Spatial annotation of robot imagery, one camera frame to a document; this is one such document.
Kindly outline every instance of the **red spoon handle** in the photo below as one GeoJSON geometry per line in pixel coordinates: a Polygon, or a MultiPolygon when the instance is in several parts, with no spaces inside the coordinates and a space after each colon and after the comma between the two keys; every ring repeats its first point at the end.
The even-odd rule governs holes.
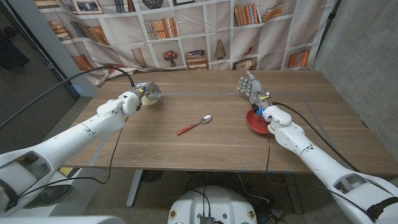
{"type": "Polygon", "coordinates": [[[187,131],[191,130],[193,127],[195,127],[194,125],[189,125],[188,127],[182,129],[181,131],[177,132],[177,135],[180,135],[182,133],[186,133],[187,131]]]}

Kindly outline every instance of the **wooden table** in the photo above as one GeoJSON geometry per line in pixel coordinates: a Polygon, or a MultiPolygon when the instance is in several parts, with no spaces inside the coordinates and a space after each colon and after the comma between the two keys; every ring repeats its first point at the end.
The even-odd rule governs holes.
{"type": "MultiPolygon", "coordinates": [[[[398,174],[398,163],[320,72],[253,74],[263,89],[270,91],[272,101],[285,103],[304,115],[361,172],[398,174]]],[[[106,168],[116,147],[112,166],[136,170],[127,197],[128,207],[134,204],[142,170],[265,172],[267,139],[256,134],[246,122],[251,104],[236,90],[240,77],[246,77],[246,72],[189,70],[134,75],[135,82],[151,80],[158,84],[162,100],[142,107],[127,120],[121,132],[96,139],[65,165],[106,168]],[[207,114],[213,117],[210,123],[176,135],[207,114]]],[[[127,78],[108,81],[74,124],[90,118],[99,105],[130,88],[127,78]]],[[[280,108],[292,115],[311,141],[341,162],[300,117],[280,108]]],[[[311,173],[299,157],[275,139],[270,144],[270,172],[311,173]]],[[[294,182],[291,175],[285,175],[285,180],[294,182]]],[[[301,203],[294,185],[289,186],[289,193],[295,211],[300,213],[301,203]]]]}

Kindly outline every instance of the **printed backdrop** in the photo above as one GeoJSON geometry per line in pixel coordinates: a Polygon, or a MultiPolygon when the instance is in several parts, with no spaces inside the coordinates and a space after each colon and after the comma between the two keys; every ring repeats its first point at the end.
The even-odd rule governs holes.
{"type": "MultiPolygon", "coordinates": [[[[335,0],[35,1],[80,70],[311,69],[335,0]]],[[[119,75],[98,70],[95,85],[119,75]]]]}

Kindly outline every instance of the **white robotic arm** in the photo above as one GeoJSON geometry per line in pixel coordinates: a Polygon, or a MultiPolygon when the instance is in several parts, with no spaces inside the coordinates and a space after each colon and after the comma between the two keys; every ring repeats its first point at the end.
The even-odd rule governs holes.
{"type": "Polygon", "coordinates": [[[7,217],[35,199],[61,166],[96,138],[124,126],[123,116],[132,116],[141,105],[160,99],[153,82],[138,83],[131,91],[109,100],[97,115],[38,145],[0,155],[0,216],[7,217]]]}
{"type": "Polygon", "coordinates": [[[396,223],[398,188],[382,178],[343,167],[314,145],[288,113],[272,105],[269,93],[264,98],[262,90],[253,91],[259,86],[258,81],[247,72],[249,79],[241,78],[237,89],[245,93],[254,104],[252,106],[257,106],[265,121],[270,122],[267,128],[281,146],[298,155],[328,190],[362,208],[360,210],[348,200],[332,194],[347,217],[353,223],[396,223]]]}

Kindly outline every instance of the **red plate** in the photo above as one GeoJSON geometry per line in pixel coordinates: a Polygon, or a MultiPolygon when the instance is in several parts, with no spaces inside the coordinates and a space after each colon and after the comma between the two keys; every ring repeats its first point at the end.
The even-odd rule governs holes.
{"type": "Polygon", "coordinates": [[[253,109],[250,109],[246,113],[246,121],[248,122],[248,125],[250,126],[253,131],[255,131],[258,134],[270,134],[270,132],[266,131],[264,128],[264,124],[268,126],[269,122],[264,121],[264,124],[261,121],[261,117],[257,115],[257,113],[253,113],[253,109]]]}

